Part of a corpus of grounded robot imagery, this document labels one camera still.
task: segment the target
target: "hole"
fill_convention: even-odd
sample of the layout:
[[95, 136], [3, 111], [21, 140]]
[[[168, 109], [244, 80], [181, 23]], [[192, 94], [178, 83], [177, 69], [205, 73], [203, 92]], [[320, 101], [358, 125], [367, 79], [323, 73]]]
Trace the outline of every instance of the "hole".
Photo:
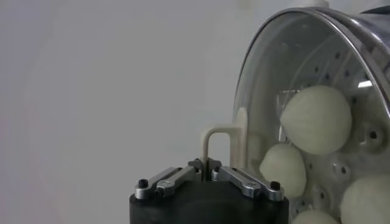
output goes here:
[[375, 131], [370, 132], [370, 138], [376, 139], [377, 137], [378, 136], [377, 136], [377, 133]]

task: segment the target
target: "gray background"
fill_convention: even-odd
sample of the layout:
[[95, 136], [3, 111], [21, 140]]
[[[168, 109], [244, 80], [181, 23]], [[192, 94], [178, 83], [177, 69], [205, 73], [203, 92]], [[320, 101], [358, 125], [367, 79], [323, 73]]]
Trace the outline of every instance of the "gray background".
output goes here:
[[249, 41], [288, 3], [1, 1], [0, 222], [127, 223], [137, 179], [231, 121]]

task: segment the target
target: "metal rim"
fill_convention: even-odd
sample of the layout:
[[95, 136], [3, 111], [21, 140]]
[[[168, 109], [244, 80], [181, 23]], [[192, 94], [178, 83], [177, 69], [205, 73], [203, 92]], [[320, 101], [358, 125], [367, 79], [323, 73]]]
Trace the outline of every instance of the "metal rim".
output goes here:
[[365, 45], [346, 27], [344, 27], [341, 23], [339, 23], [337, 20], [333, 19], [332, 17], [316, 10], [315, 8], [292, 8], [292, 9], [286, 9], [282, 10], [281, 12], [276, 13], [274, 16], [270, 17], [257, 31], [254, 38], [250, 42], [249, 48], [246, 52], [243, 64], [241, 66], [240, 74], [238, 77], [238, 82], [236, 86], [235, 91], [235, 97], [237, 96], [239, 83], [241, 81], [241, 77], [243, 75], [243, 69], [247, 63], [247, 59], [249, 56], [249, 53], [252, 50], [252, 47], [254, 43], [257, 41], [259, 35], [263, 31], [263, 29], [268, 26], [269, 23], [273, 22], [273, 20], [277, 19], [280, 16], [283, 16], [285, 14], [289, 13], [304, 13], [307, 15], [311, 15], [322, 22], [324, 22], [329, 28], [331, 28], [336, 34], [339, 35], [339, 37], [345, 42], [346, 45], [351, 49], [353, 54], [356, 56], [357, 60], [362, 65], [364, 71], [366, 74], [370, 77], [373, 87], [375, 88], [376, 92], [379, 94], [379, 98], [381, 101], [381, 104], [383, 105], [387, 117], [390, 119], [390, 86], [387, 82], [385, 75], [383, 74], [382, 70], [377, 66], [377, 64], [372, 59], [369, 51], [366, 49]]

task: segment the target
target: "bolt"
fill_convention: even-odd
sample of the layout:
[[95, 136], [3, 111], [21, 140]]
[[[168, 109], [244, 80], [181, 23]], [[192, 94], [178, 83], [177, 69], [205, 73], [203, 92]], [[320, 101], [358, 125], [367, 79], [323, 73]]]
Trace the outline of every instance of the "bolt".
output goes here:
[[280, 183], [277, 181], [271, 181], [270, 183], [271, 189], [274, 191], [279, 191], [280, 190]]
[[162, 198], [164, 196], [164, 190], [161, 189], [161, 188], [157, 188], [155, 191], [154, 191], [154, 195], [157, 197], [157, 198]]
[[147, 182], [147, 179], [140, 179], [138, 181], [138, 187], [140, 188], [147, 188], [148, 185], [149, 183]]

